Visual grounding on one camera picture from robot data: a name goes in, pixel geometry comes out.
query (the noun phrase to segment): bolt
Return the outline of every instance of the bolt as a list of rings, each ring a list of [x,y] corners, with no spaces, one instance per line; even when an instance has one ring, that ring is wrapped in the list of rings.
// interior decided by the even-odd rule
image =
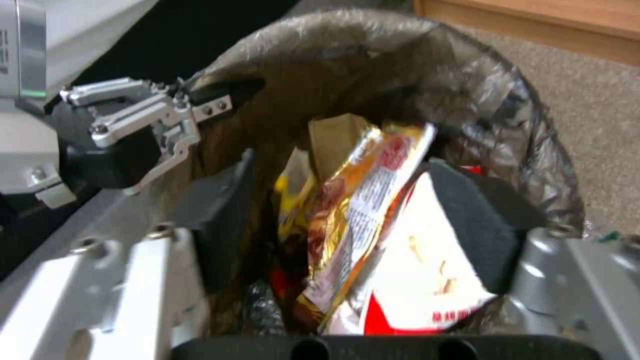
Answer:
[[[109,132],[109,128],[104,124],[97,124],[89,127],[89,132],[95,135],[106,134]]]
[[[87,254],[94,259],[102,259],[107,255],[107,246],[104,241],[96,238],[83,238],[71,244],[70,253],[73,255]]]
[[[178,91],[177,93],[175,93],[175,95],[173,96],[173,98],[176,101],[185,101],[186,100],[187,95],[184,92]]]
[[[202,113],[204,113],[204,115],[211,116],[213,115],[213,109],[208,106],[205,106],[202,108]]]
[[[170,222],[157,224],[151,228],[151,231],[147,233],[147,238],[153,240],[171,238],[173,241],[175,241],[175,228]]]
[[[47,174],[41,168],[35,168],[31,171],[31,178],[34,183],[39,183],[47,178]]]

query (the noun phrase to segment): white snack bag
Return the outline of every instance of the white snack bag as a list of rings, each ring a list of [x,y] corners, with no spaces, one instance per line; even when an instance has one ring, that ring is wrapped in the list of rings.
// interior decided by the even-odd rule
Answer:
[[[343,302],[325,333],[438,333],[494,297],[460,247],[428,173],[408,192],[379,246],[384,253],[367,281],[361,311]]]

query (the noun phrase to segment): wooden baseboard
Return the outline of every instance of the wooden baseboard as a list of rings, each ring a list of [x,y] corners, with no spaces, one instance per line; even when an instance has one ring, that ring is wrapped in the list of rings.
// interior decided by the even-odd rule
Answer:
[[[539,14],[527,15],[484,5],[470,6],[467,0],[414,0],[414,7],[418,15],[442,22],[461,24],[577,53],[640,65],[640,31],[636,34],[630,27],[622,31],[611,26],[590,26],[572,21],[563,23],[559,18],[551,20]]]

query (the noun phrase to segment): black rubber pad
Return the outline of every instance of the black rubber pad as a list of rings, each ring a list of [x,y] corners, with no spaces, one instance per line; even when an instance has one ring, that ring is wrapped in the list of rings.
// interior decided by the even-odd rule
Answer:
[[[438,200],[458,241],[484,287],[509,290],[529,230],[545,226],[545,217],[507,182],[430,161]]]

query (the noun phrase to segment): yellow wrapper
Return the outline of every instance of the yellow wrapper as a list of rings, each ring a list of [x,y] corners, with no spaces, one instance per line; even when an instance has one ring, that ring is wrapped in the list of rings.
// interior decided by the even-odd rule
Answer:
[[[389,205],[434,137],[431,124],[373,128],[319,189],[309,225],[308,286],[298,302],[321,327],[360,273]]]

